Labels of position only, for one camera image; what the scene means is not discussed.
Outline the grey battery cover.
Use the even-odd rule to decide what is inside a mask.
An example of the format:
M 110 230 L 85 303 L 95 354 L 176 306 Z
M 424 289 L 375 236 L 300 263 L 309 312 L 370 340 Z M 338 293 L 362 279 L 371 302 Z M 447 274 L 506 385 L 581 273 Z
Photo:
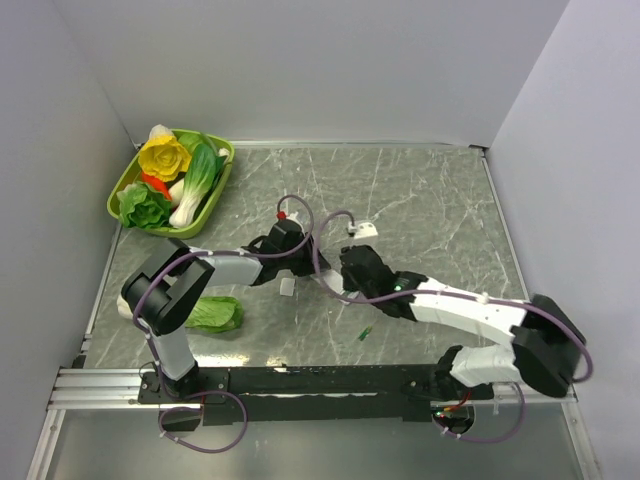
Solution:
M 283 278 L 280 282 L 279 294 L 285 297 L 292 297 L 295 293 L 296 281 L 293 278 Z

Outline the green battery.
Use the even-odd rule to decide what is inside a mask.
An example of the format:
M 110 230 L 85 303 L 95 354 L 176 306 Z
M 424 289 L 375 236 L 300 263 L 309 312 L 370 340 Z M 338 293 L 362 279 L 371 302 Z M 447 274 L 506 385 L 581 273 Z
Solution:
M 372 326 L 367 326 L 357 337 L 359 341 L 364 341 L 367 336 L 371 333 Z

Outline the white remote control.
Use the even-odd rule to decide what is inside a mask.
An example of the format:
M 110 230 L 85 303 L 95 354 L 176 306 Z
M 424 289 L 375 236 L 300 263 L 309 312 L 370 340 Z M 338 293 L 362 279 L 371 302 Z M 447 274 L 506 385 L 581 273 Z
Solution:
M 320 274 L 312 274 L 311 278 L 316 283 L 320 283 L 320 281 L 323 280 L 331 291 L 339 294 L 340 296 L 348 297 L 350 299 L 354 299 L 359 296 L 358 291 L 347 291 L 343 288 L 342 275 L 333 269 L 323 271 Z

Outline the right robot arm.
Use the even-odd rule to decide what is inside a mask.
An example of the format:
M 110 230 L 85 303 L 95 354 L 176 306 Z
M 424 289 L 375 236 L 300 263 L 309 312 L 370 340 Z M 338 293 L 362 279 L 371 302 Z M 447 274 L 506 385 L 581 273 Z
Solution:
M 523 382 L 542 395 L 562 398 L 574 383 L 578 363 L 586 355 L 586 339 L 550 297 L 505 300 L 415 272 L 393 271 L 368 245 L 343 248 L 340 262 L 344 288 L 362 294 L 384 314 L 491 341 L 489 347 L 447 350 L 436 375 L 444 396 L 459 398 L 484 384 Z

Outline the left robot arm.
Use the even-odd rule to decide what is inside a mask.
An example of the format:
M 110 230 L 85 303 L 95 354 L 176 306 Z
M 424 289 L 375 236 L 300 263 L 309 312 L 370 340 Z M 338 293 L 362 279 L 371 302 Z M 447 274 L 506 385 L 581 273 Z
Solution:
M 171 238 L 147 258 L 125 281 L 121 298 L 145 335 L 165 394 L 184 402 L 201 389 L 186 322 L 203 291 L 213 286 L 259 286 L 283 270 L 296 277 L 311 276 L 313 246 L 313 236 L 297 222 L 279 220 L 268 234 L 236 250 L 194 249 Z

